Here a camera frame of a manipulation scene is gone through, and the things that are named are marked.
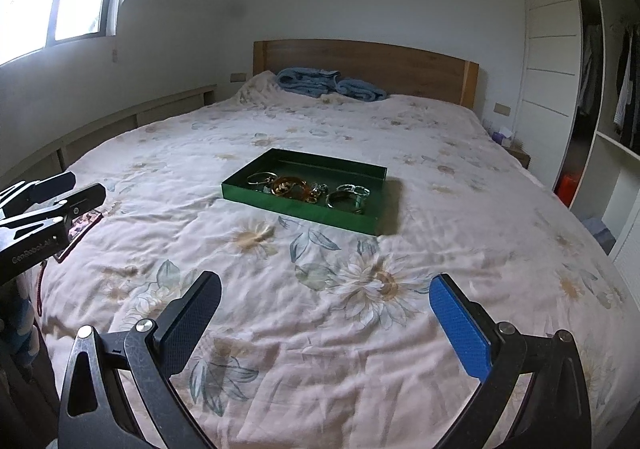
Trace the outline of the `gloved left hand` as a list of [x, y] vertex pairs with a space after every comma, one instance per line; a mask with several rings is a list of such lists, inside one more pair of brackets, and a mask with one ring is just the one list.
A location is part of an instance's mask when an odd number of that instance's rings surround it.
[[1, 287], [1, 351], [20, 368], [28, 368], [39, 353], [35, 309], [23, 276]]

